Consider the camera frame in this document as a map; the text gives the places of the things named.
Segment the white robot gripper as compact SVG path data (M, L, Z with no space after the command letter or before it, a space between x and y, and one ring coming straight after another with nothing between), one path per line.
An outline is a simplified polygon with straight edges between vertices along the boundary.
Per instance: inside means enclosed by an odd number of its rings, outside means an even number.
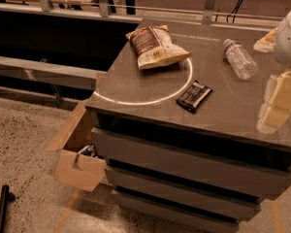
M291 65L291 11L277 27L258 40L253 49L273 52L278 63ZM291 70L271 75L265 89L256 128L260 133L275 133L291 116Z

